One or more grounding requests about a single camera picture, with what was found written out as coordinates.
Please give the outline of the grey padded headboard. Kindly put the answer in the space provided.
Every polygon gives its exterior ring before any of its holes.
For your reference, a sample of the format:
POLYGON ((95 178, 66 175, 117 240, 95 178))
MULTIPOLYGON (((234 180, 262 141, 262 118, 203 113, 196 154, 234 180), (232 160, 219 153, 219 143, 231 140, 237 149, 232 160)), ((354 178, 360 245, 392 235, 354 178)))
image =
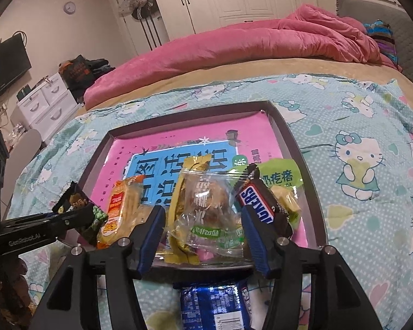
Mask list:
POLYGON ((413 82, 413 21, 406 12, 367 0, 336 0, 336 13, 362 23, 371 24, 376 20, 387 23, 393 32, 402 73, 413 82))

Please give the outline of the black green peas packet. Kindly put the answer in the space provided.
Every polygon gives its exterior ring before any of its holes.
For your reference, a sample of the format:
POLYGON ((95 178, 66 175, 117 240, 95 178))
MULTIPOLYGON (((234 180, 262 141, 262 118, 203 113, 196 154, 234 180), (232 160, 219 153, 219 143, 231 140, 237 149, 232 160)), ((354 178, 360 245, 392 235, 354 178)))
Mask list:
POLYGON ((61 215, 68 229, 75 229, 81 240, 92 247, 97 246, 98 233, 107 222, 108 215, 76 182, 70 183, 51 210, 56 215, 61 215))

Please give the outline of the round wall clock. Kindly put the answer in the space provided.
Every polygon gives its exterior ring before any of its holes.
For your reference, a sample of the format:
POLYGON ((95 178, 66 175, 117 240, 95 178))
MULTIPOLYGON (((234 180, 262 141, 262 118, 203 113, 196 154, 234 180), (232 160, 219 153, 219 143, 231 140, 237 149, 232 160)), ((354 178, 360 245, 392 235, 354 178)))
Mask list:
POLYGON ((74 2, 66 2, 63 6, 63 11, 68 15, 73 15, 76 12, 76 5, 74 2))

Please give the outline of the blue Oreo cookie pack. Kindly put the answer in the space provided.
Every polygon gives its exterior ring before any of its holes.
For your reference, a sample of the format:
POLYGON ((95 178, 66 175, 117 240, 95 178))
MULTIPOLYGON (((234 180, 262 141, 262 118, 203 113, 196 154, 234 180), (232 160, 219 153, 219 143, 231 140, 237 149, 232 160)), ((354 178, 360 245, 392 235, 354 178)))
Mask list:
POLYGON ((188 330, 250 329, 248 281, 177 283, 182 327, 188 330))

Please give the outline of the coat rack with clothes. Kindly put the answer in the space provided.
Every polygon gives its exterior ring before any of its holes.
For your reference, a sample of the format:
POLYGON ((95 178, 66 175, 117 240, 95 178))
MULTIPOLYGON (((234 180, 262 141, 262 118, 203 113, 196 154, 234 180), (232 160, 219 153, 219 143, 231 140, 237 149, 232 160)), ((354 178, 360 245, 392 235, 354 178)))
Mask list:
POLYGON ((121 21, 134 55, 141 55, 169 41, 156 0, 115 0, 121 21))

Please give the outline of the dark cardboard box tray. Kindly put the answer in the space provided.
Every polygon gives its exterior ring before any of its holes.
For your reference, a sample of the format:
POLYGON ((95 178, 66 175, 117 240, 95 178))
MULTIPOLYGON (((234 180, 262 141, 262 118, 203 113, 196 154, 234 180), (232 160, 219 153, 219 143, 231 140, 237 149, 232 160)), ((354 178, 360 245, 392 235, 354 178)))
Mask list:
POLYGON ((326 244, 322 207, 303 155, 279 108, 268 101, 193 109, 112 129, 78 185, 106 209, 115 182, 143 174, 143 201, 169 206, 183 160, 204 154, 211 155, 213 172, 256 163, 267 186, 291 186, 301 208, 293 241, 310 249, 326 244))

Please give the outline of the colourful striped pillow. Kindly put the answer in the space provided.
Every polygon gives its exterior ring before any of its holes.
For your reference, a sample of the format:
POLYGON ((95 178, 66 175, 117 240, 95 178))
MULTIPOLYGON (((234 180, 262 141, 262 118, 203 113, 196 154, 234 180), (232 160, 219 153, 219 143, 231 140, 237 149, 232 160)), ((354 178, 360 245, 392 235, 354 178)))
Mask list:
POLYGON ((397 48, 392 29, 389 24, 382 20, 365 23, 367 34, 377 43, 380 52, 392 61, 395 67, 399 67, 397 48))

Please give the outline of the pink blue picture book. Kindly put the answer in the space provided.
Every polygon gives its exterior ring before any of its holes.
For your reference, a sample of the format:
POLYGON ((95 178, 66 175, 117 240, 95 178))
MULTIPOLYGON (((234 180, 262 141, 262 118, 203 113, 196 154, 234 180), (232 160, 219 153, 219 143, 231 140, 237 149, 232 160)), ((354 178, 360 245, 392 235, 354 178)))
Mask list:
POLYGON ((107 133, 81 178, 102 209, 117 181, 144 175, 142 201, 169 206, 183 160, 211 154, 210 170, 242 170, 250 163, 291 159, 273 118, 264 110, 190 120, 125 133, 107 133))

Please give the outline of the yellow wafer bar pack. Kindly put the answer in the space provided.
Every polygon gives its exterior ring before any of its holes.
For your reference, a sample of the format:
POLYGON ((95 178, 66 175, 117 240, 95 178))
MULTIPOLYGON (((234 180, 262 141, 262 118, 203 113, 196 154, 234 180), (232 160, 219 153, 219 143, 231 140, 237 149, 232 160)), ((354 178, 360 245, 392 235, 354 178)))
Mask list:
POLYGON ((188 156, 183 160, 182 170, 177 178, 176 186, 172 193, 172 199, 167 211, 166 229, 167 241, 169 242, 170 252, 165 255, 165 262, 175 265, 200 265, 200 260, 195 251, 190 250, 189 246, 173 236, 177 224, 176 221, 185 209, 186 176, 184 171, 207 171, 210 167, 212 155, 188 156))

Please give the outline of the black orange bag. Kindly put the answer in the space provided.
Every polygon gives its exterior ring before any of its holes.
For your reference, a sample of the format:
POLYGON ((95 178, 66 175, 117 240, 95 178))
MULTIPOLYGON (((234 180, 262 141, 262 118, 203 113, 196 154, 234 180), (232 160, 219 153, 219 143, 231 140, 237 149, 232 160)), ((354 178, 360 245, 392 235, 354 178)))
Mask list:
POLYGON ((59 64, 58 73, 78 104, 83 104, 85 91, 97 79, 113 71, 115 68, 106 59, 88 60, 78 55, 72 60, 59 64))

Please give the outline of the orange rice cracker pack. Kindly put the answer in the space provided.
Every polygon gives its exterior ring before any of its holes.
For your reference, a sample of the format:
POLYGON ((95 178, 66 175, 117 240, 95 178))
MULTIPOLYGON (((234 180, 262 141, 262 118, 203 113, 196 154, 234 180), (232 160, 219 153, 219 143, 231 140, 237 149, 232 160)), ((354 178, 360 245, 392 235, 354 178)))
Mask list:
POLYGON ((135 226, 143 224, 151 206, 142 204, 144 175, 117 181, 107 207, 107 222, 97 235, 97 248, 106 249, 118 239, 128 237, 135 226))

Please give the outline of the black television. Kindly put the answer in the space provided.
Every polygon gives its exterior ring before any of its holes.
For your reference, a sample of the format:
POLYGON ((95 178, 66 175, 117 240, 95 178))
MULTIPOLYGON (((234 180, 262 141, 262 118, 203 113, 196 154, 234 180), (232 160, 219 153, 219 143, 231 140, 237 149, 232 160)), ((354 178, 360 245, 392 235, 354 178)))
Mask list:
POLYGON ((21 34, 0 43, 0 97, 32 68, 21 34))

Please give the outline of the white drawer chest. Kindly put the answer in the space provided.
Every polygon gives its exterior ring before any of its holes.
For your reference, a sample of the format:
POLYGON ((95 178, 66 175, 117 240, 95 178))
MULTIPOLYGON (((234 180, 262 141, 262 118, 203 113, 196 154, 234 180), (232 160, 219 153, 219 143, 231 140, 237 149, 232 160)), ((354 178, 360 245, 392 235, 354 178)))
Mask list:
POLYGON ((80 105, 61 75, 55 73, 16 104, 10 120, 14 127, 20 124, 25 130, 37 130, 42 142, 48 144, 78 109, 80 105))

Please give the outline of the clear wrapped round pastry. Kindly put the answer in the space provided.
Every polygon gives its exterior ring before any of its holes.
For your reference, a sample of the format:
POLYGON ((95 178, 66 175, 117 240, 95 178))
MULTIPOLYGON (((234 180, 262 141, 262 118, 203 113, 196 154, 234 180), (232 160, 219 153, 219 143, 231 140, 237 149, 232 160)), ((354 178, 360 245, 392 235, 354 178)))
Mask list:
POLYGON ((241 258, 244 232, 233 187, 238 175, 185 170, 185 209, 173 236, 189 246, 228 258, 241 258))

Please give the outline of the Hello Kitty teal sheet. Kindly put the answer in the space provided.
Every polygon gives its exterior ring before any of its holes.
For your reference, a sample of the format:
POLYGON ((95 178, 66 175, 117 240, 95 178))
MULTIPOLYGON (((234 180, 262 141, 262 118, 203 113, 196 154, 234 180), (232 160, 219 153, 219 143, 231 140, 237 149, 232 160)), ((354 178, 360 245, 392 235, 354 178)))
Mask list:
POLYGON ((17 179, 10 218, 49 211, 106 132, 172 113, 269 101, 313 178, 329 242, 384 329, 413 314, 413 109, 397 81, 292 74, 215 82, 87 112, 66 124, 17 179))

